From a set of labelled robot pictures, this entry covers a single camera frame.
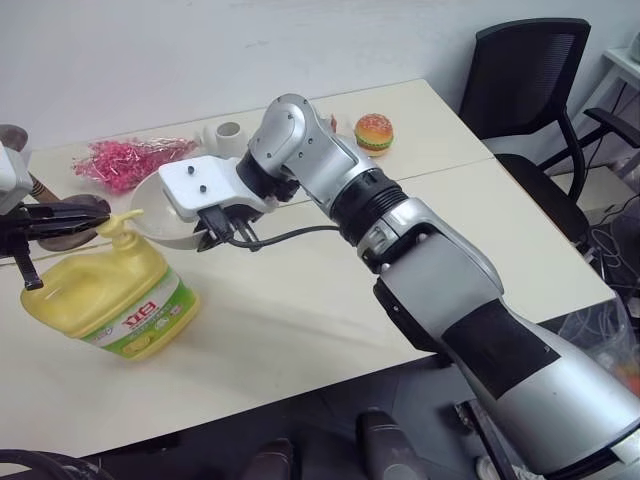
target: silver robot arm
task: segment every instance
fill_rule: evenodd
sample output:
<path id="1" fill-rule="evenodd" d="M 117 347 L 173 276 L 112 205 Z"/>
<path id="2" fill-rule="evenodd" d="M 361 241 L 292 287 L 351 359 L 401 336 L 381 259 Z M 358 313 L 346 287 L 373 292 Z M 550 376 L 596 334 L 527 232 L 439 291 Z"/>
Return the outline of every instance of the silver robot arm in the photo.
<path id="1" fill-rule="evenodd" d="M 395 325 L 415 348 L 456 362 L 529 468 L 548 479 L 640 478 L 640 400 L 579 349 L 511 313 L 491 262 L 337 136 L 306 99 L 279 97 L 247 154 L 225 170 L 234 178 L 209 176 L 239 180 L 242 195 L 194 194 L 185 209 L 177 198 L 185 162 L 160 173 L 176 209 L 197 213 L 209 230 L 208 246 L 236 231 L 254 238 L 248 222 L 302 187 L 378 275 L 374 294 Z"/>

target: black office chair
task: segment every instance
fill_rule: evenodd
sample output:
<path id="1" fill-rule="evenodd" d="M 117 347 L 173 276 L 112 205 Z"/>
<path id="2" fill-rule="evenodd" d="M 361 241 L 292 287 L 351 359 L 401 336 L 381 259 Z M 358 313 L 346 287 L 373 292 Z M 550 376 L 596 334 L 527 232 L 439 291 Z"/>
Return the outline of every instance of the black office chair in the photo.
<path id="1" fill-rule="evenodd" d="M 566 103 L 590 28 L 580 19 L 540 18 L 478 32 L 460 107 L 460 118 L 480 139 L 531 134 L 558 122 L 573 160 L 568 196 L 525 157 L 496 158 L 574 243 L 585 240 L 589 223 L 576 205 L 585 161 Z"/>

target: floor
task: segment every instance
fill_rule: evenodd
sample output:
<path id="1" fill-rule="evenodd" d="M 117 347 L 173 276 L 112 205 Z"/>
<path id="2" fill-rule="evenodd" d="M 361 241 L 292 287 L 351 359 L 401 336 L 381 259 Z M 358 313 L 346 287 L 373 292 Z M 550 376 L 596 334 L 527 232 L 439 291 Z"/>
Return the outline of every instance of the floor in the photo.
<path id="1" fill-rule="evenodd" d="M 107 452 L 91 461 L 116 480 L 227 480 L 238 477 L 262 444 L 288 437 L 302 455 L 315 458 L 314 474 L 303 472 L 304 480 L 361 480 L 354 421 L 360 412 L 377 407 L 403 427 L 432 480 L 470 479 L 475 478 L 474 458 L 485 454 L 484 448 L 453 410 L 454 402 L 470 398 L 473 394 L 457 367 L 441 368 L 431 357 Z M 517 462 L 513 452 L 510 455 Z M 331 471 L 323 475 L 318 467 Z M 43 478 L 33 472 L 7 477 Z"/>

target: dish soap bottle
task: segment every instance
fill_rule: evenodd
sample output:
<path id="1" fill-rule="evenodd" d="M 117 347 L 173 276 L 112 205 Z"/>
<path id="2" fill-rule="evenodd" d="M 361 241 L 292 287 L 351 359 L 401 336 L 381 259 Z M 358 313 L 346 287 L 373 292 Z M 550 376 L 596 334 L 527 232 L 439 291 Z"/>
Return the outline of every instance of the dish soap bottle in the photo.
<path id="1" fill-rule="evenodd" d="M 105 253 L 70 255 L 23 290 L 33 317 L 71 338 L 139 360 L 169 343 L 195 316 L 198 296 L 140 234 L 125 229 L 134 210 L 96 228 L 111 238 Z"/>

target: white table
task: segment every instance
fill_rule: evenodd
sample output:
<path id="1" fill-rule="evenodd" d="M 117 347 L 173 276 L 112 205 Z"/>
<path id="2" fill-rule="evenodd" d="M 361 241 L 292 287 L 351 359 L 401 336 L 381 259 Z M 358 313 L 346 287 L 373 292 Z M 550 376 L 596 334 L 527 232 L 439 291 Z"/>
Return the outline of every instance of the white table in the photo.
<path id="1" fill-rule="evenodd" d="M 327 103 L 332 109 L 341 105 Z M 400 184 L 488 255 L 511 308 L 540 322 L 612 298 L 521 187 L 494 159 L 481 158 L 484 147 L 457 137 L 472 135 L 455 115 L 434 111 L 441 118 L 426 121 L 440 132 L 438 125 L 451 125 L 455 138 L 416 140 L 409 150 L 401 144 L 400 138 L 411 138 L 402 127 L 395 152 L 403 151 L 413 166 L 394 165 L 405 159 L 391 156 L 381 162 L 396 178 L 439 162 L 432 169 L 437 171 Z M 390 114 L 392 120 L 396 115 L 401 112 Z M 427 132 L 423 138 L 430 139 Z M 455 165 L 451 152 L 474 161 Z M 77 193 L 78 185 L 65 183 L 68 175 L 57 176 L 54 165 L 64 165 L 64 158 L 35 155 L 34 173 L 63 195 Z M 257 231 L 268 236 L 326 222 L 312 203 L 302 202 L 264 217 Z M 204 254 L 159 250 L 181 266 L 179 273 L 200 292 L 203 309 L 167 349 L 134 364 L 31 319 L 17 301 L 18 272 L 0 267 L 0 448 L 87 455 L 424 355 L 386 318 L 371 293 L 374 277 L 335 233 L 306 235 L 257 254 L 228 246 Z M 54 262 L 37 266 L 43 270 Z"/>
<path id="2" fill-rule="evenodd" d="M 618 80 L 640 90 L 640 63 L 631 59 L 628 48 L 612 48 L 604 52 L 604 56 L 611 60 L 611 68 L 574 117 L 572 123 L 576 130 L 587 118 L 583 112 L 597 107 Z"/>

